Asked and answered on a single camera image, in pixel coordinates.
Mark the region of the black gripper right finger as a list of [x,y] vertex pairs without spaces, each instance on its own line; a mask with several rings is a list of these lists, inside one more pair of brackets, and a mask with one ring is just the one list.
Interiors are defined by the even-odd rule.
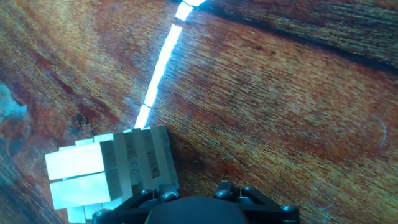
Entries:
[[221,181],[213,198],[233,202],[243,210],[248,223],[299,224],[299,208],[296,205],[280,205],[253,187],[237,187]]

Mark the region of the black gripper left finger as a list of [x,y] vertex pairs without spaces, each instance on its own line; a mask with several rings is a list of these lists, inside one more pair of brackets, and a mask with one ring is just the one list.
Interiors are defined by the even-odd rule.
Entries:
[[156,206],[178,199],[174,184],[161,184],[154,190],[144,189],[113,210],[95,212],[93,224],[144,224]]

